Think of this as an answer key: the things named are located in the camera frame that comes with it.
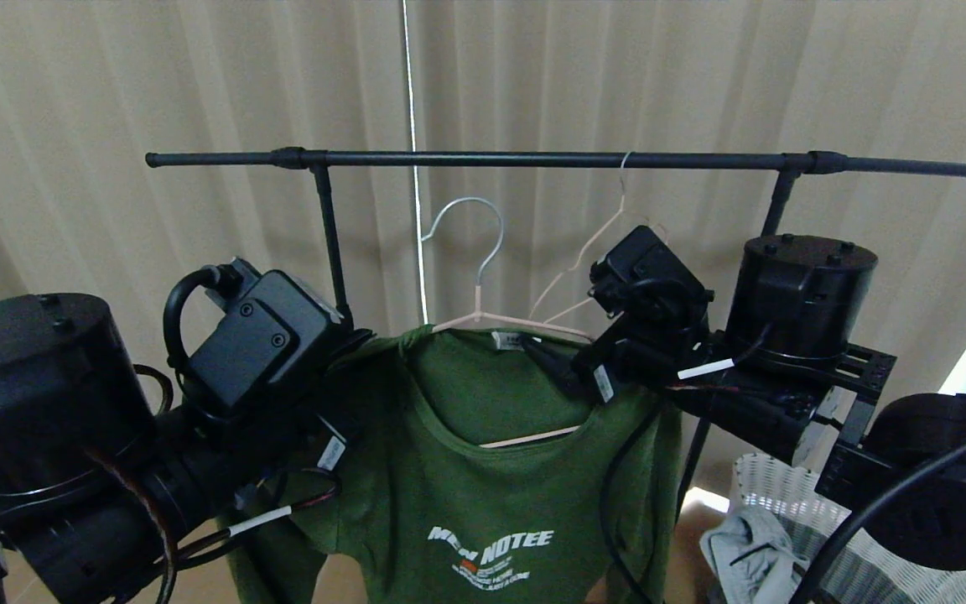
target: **curtain fold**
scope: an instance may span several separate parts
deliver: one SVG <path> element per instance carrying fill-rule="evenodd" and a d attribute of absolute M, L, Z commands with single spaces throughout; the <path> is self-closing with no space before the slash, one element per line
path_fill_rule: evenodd
<path fill-rule="evenodd" d="M 428 150 L 804 152 L 966 161 L 966 3 L 408 3 L 418 146 Z M 0 298 L 111 302 L 135 360 L 164 358 L 169 287 L 242 255 L 330 291 L 311 175 L 149 169 L 149 150 L 409 148 L 400 3 L 0 3 Z M 527 316 L 620 202 L 616 169 L 421 169 L 426 231 L 462 195 L 498 204 L 488 310 Z M 586 265 L 637 223 L 717 290 L 724 326 L 774 175 L 636 171 L 626 214 L 539 305 L 585 298 Z M 410 169 L 333 168 L 360 325 L 419 321 Z M 840 237 L 880 264 L 854 333 L 896 353 L 885 400 L 936 390 L 966 347 L 966 180 L 804 176 L 783 231 Z M 433 320 L 467 314 L 496 236 L 459 207 L 424 244 Z M 195 302 L 191 345 L 217 313 Z M 565 325 L 599 332 L 586 305 Z M 724 488 L 746 445 L 718 433 Z"/>

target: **horizontal bar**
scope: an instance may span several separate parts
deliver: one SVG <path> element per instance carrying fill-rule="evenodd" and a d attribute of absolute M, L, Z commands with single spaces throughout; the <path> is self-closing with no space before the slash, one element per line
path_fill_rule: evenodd
<path fill-rule="evenodd" d="M 911 159 L 848 157 L 835 152 L 801 154 L 725 153 L 549 153 L 549 152 L 333 152 L 281 148 L 265 153 L 149 153 L 151 168 L 162 165 L 276 165 L 310 169 L 315 165 L 426 165 L 445 168 L 626 168 L 777 169 L 801 174 L 890 172 L 966 176 L 966 164 Z"/>

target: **screw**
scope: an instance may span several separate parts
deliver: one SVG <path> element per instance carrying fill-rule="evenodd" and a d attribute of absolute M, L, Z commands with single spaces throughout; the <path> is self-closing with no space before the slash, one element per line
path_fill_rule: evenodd
<path fill-rule="evenodd" d="M 60 317 L 50 326 L 53 326 L 58 333 L 69 333 L 73 331 L 73 320 L 69 317 Z"/>

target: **white wicker basket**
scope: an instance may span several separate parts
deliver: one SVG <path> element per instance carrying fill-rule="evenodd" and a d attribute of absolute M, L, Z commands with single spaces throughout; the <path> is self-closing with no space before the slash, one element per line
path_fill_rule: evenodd
<path fill-rule="evenodd" d="M 774 512 L 792 538 L 795 553 L 812 558 L 848 516 L 815 493 L 818 474 L 768 455 L 742 456 L 733 464 L 734 505 Z M 842 604 L 966 604 L 966 573 L 913 565 L 859 531 L 834 562 L 822 587 Z"/>

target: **robotic arm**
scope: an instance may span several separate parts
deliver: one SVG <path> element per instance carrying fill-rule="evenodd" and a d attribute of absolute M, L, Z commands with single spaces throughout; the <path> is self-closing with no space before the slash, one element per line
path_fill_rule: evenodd
<path fill-rule="evenodd" d="M 591 268 L 590 294 L 617 318 L 572 368 L 587 385 L 601 368 L 664 389 L 686 412 L 788 462 L 835 425 L 817 490 L 860 509 L 966 442 L 966 395 L 902 398 L 864 436 L 895 360 L 848 343 L 875 261 L 821 237 L 751 240 L 728 329 L 712 333 L 712 292 L 637 228 Z M 181 310 L 200 287 L 226 316 L 188 355 Z M 302 442 L 327 443 L 317 464 L 328 471 L 360 434 L 337 404 L 308 393 L 372 333 L 287 274 L 261 275 L 238 259 L 185 276 L 166 302 L 164 336 L 184 404 L 153 416 L 102 299 L 0 302 L 0 538 L 64 604 L 126 601 L 158 576 L 158 559 L 168 568 L 209 559 L 195 544 L 178 551 L 178 540 L 276 474 Z M 832 419 L 839 389 L 856 394 L 844 424 Z M 867 528 L 920 565 L 966 569 L 966 456 Z"/>

